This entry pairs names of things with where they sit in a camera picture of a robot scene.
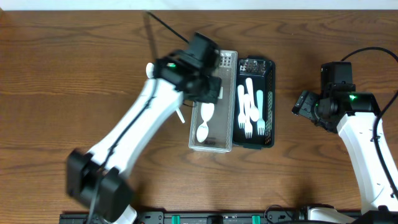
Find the white plastic spoon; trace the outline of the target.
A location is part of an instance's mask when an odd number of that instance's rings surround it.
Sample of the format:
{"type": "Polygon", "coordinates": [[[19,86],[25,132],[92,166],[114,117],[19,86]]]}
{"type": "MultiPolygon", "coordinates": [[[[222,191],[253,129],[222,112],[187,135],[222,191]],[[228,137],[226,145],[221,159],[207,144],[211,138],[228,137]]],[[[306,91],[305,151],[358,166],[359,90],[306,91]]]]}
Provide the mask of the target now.
{"type": "Polygon", "coordinates": [[[215,105],[213,103],[202,103],[200,110],[202,120],[206,123],[209,122],[213,116],[214,110],[215,105]]]}
{"type": "Polygon", "coordinates": [[[153,63],[148,63],[146,65],[146,75],[147,75],[147,77],[149,79],[154,77],[153,72],[154,72],[154,64],[153,63]]]}
{"type": "Polygon", "coordinates": [[[180,111],[180,109],[177,108],[177,109],[175,110],[175,112],[177,113],[177,116],[179,117],[179,119],[181,120],[181,122],[182,122],[182,123],[185,123],[185,119],[184,119],[183,114],[182,114],[182,112],[180,111]]]}
{"type": "Polygon", "coordinates": [[[197,141],[198,142],[205,141],[208,136],[208,133],[209,133],[209,128],[208,128],[207,122],[204,121],[204,122],[202,122],[201,125],[199,125],[199,127],[197,129],[197,133],[196,133],[197,141]]]}

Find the white plastic fork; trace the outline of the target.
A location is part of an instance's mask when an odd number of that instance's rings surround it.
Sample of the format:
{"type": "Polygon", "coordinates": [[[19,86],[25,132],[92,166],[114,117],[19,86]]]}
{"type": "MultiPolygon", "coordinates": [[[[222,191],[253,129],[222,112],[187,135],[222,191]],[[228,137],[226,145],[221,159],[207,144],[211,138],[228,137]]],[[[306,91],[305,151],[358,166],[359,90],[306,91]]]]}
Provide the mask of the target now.
{"type": "Polygon", "coordinates": [[[244,87],[243,87],[243,85],[237,86],[237,92],[238,92],[238,103],[239,103],[238,123],[239,123],[239,128],[244,129],[246,117],[244,114],[244,87]]]}

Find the mint green plastic fork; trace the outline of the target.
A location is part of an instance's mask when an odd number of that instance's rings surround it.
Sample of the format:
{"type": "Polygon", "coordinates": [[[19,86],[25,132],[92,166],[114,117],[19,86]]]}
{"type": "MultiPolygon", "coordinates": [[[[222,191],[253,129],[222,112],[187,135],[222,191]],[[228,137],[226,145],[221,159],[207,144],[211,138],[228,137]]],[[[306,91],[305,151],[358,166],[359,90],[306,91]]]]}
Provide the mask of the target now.
{"type": "Polygon", "coordinates": [[[256,92],[257,105],[259,110],[259,119],[257,121],[257,134],[259,136],[265,135],[265,121],[263,119],[263,107],[264,107],[264,93],[262,90],[256,92]]]}

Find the pink plastic spoon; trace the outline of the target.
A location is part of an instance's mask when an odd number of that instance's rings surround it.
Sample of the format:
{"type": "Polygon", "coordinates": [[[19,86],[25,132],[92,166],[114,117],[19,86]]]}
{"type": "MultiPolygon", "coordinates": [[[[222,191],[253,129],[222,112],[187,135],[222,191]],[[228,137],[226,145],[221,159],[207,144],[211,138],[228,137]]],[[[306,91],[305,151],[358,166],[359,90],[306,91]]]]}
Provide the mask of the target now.
{"type": "Polygon", "coordinates": [[[256,122],[259,119],[259,110],[254,103],[254,88],[253,88],[252,78],[247,78],[245,82],[250,99],[249,116],[254,122],[256,122]]]}

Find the pale pink plastic fork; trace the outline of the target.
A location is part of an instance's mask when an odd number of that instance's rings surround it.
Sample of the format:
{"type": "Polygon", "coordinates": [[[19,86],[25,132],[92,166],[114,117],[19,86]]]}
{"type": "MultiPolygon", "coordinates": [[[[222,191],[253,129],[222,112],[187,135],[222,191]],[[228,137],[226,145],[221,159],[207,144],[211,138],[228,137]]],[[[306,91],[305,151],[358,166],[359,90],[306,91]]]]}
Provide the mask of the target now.
{"type": "Polygon", "coordinates": [[[244,94],[244,112],[245,112],[245,125],[244,125],[244,132],[245,138],[251,139],[252,138],[252,124],[250,121],[250,107],[251,101],[248,94],[244,94]]]}

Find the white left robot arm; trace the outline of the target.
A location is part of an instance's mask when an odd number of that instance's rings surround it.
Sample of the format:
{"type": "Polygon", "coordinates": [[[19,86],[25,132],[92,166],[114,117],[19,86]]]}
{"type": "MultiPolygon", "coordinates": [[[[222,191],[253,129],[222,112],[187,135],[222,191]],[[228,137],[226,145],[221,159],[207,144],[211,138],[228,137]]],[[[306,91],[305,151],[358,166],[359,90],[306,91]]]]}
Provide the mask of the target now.
{"type": "Polygon", "coordinates": [[[140,154],[153,135],[184,100],[218,101],[221,78],[214,75],[222,52],[198,59],[182,51],[146,65],[140,95],[115,127],[86,153],[66,159],[67,194],[89,209],[84,222],[133,223],[133,191],[127,183],[140,154]]]}

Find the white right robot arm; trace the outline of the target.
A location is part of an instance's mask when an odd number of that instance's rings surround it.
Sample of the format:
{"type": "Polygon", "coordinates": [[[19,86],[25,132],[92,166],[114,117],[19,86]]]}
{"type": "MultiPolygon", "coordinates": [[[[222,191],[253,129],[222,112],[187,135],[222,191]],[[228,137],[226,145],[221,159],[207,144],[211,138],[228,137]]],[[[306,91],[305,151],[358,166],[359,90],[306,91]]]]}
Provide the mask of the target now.
{"type": "Polygon", "coordinates": [[[336,91],[322,97],[303,91],[292,108],[344,142],[361,196],[361,215],[308,207],[301,223],[397,223],[397,167],[388,148],[381,112],[371,93],[336,91]]]}

